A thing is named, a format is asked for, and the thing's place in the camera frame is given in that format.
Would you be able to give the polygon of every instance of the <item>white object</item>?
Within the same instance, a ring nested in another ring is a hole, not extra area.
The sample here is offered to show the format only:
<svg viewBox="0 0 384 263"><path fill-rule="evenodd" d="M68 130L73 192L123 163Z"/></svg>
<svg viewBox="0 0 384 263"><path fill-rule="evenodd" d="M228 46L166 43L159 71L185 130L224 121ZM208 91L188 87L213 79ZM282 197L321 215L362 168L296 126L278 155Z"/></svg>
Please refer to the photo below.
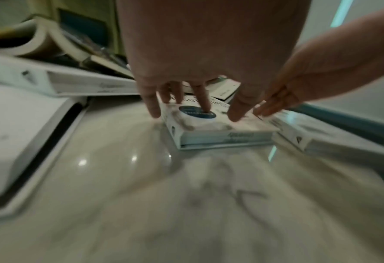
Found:
<svg viewBox="0 0 384 263"><path fill-rule="evenodd" d="M301 151L351 162L384 166L384 146L305 114L284 110L265 118Z"/></svg>
<svg viewBox="0 0 384 263"><path fill-rule="evenodd" d="M234 92L238 89L240 83L232 79L225 79L213 84L207 85L205 88L211 97L221 101L227 101L232 98ZM189 83L183 82L183 91L188 94L193 94L193 90Z"/></svg>
<svg viewBox="0 0 384 263"><path fill-rule="evenodd" d="M161 104L161 115L178 149L204 149L227 146L263 145L272 142L273 125L247 114L232 122L226 112L229 105L210 98L212 108L205 113L194 96L185 96L182 104Z"/></svg>
<svg viewBox="0 0 384 263"><path fill-rule="evenodd" d="M136 82L0 54L0 83L51 96L136 95Z"/></svg>
<svg viewBox="0 0 384 263"><path fill-rule="evenodd" d="M82 97L46 97L0 85L0 196L22 175L69 110L74 110L74 105L80 110L85 104L86 99ZM0 208L0 215L15 211L24 202L81 116L76 117L67 133L39 166L36 176L32 175L12 203Z"/></svg>

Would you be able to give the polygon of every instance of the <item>marble surface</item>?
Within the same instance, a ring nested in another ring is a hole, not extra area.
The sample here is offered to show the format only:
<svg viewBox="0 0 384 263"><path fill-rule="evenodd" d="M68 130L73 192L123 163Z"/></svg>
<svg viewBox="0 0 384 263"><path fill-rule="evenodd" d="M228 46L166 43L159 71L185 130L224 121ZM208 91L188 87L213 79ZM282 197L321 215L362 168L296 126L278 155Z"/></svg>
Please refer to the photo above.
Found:
<svg viewBox="0 0 384 263"><path fill-rule="evenodd" d="M179 152L137 98L101 98L0 263L384 262L384 183L274 146Z"/></svg>

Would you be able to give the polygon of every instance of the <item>white wall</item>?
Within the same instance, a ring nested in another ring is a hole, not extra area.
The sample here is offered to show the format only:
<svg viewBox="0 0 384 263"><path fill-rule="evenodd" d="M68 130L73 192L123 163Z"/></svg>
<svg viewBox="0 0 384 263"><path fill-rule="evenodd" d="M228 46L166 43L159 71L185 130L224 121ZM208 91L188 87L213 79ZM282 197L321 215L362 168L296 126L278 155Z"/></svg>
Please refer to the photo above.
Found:
<svg viewBox="0 0 384 263"><path fill-rule="evenodd" d="M329 29L340 0L313 0L300 42ZM384 0L354 0L345 22L384 8ZM384 123L384 78L354 92L309 103L313 106Z"/></svg>

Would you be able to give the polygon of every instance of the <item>glossy table surface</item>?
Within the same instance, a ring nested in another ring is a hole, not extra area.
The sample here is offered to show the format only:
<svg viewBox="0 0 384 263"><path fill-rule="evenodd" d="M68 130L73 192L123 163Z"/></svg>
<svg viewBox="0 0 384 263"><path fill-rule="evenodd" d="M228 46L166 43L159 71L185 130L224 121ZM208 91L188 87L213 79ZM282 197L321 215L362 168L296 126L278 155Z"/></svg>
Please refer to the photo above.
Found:
<svg viewBox="0 0 384 263"><path fill-rule="evenodd" d="M100 98L0 221L7 262L384 262L384 182L279 137L181 152L137 98Z"/></svg>

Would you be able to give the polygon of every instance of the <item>hand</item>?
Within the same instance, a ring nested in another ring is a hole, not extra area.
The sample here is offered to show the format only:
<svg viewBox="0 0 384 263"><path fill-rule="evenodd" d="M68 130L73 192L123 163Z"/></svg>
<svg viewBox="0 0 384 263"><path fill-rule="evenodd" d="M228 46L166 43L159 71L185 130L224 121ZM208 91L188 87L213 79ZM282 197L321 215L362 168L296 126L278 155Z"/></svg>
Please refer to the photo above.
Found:
<svg viewBox="0 0 384 263"><path fill-rule="evenodd" d="M332 97L384 76L384 10L357 19L297 48L255 115L269 116L305 101Z"/></svg>
<svg viewBox="0 0 384 263"><path fill-rule="evenodd" d="M287 60L310 0L119 0L128 61L150 114L156 97L180 103L187 81L204 110L204 83L219 75L241 82L228 116L239 120Z"/></svg>

